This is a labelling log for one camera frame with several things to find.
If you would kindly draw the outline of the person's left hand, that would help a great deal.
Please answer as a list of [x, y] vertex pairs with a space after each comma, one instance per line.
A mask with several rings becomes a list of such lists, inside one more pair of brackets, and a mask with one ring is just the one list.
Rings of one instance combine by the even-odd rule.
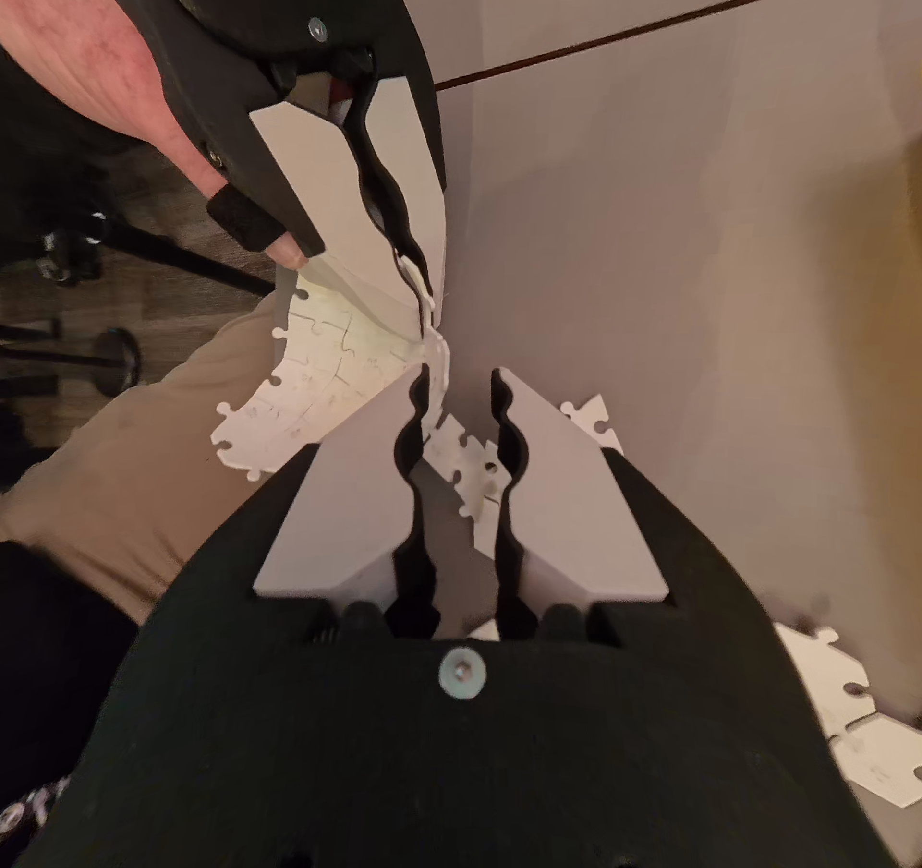
[[[75, 112], [161, 152], [207, 199], [227, 182], [182, 131], [154, 59], [116, 0], [1, 0], [1, 43]], [[32, 200], [80, 181], [104, 157], [41, 157], [2, 148], [2, 237], [29, 243]]]

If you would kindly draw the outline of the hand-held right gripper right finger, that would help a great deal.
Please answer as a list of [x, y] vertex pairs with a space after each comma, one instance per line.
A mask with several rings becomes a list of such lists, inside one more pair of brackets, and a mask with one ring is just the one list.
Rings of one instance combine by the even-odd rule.
[[526, 605], [666, 598], [603, 447], [507, 368], [493, 371], [491, 397], [511, 475], [496, 548], [501, 585]]

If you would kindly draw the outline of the person's tan trouser leg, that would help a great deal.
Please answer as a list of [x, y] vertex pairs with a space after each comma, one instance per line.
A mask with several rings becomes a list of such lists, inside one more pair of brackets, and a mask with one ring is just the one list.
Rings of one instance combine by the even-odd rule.
[[277, 366], [284, 303], [272, 293], [161, 381], [118, 396], [2, 496], [2, 617], [15, 588], [59, 582], [144, 622], [257, 492], [211, 435], [218, 404], [242, 407]]

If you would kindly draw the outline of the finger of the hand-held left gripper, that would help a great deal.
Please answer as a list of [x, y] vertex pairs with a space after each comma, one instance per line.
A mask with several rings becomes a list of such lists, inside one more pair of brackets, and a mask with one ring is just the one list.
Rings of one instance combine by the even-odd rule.
[[364, 116], [377, 162], [401, 200], [398, 224], [419, 249], [433, 299], [433, 324], [442, 321], [447, 227], [440, 183], [406, 77], [378, 81]]
[[420, 341], [419, 299], [368, 212], [340, 127], [286, 101], [250, 118], [323, 243], [303, 269], [305, 278], [339, 292], [386, 331]]

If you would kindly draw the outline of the person's left forearm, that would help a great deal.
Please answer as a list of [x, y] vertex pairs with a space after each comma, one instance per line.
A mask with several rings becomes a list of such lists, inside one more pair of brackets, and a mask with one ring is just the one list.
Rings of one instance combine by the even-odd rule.
[[119, 155], [144, 142], [75, 112], [1, 49], [2, 148], [41, 157]]

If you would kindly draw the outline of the white puzzle pieces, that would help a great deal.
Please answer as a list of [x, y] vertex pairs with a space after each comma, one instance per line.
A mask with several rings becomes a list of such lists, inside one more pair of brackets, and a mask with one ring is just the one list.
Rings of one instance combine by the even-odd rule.
[[920, 0], [743, 0], [440, 106], [427, 455], [467, 543], [496, 534], [509, 367], [727, 554], [852, 782], [920, 805]]

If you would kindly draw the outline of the partly built white puzzle ball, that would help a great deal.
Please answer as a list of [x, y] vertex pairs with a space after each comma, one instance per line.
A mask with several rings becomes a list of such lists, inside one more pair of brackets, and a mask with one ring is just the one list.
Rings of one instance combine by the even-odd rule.
[[240, 409], [222, 402], [211, 435], [219, 460], [245, 470], [257, 482], [280, 470], [302, 447], [316, 444], [410, 368], [429, 367], [429, 407], [422, 418], [427, 438], [443, 414], [450, 378], [450, 351], [434, 326], [434, 300], [420, 269], [398, 259], [412, 289], [421, 294], [423, 336], [413, 343], [379, 327], [339, 292], [302, 276], [291, 296], [279, 364]]

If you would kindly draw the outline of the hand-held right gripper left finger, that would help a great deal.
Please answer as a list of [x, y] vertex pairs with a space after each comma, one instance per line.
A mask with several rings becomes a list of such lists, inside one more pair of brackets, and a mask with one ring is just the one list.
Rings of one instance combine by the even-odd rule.
[[263, 598], [395, 601], [431, 594], [421, 496], [430, 373], [409, 367], [329, 433], [255, 578]]

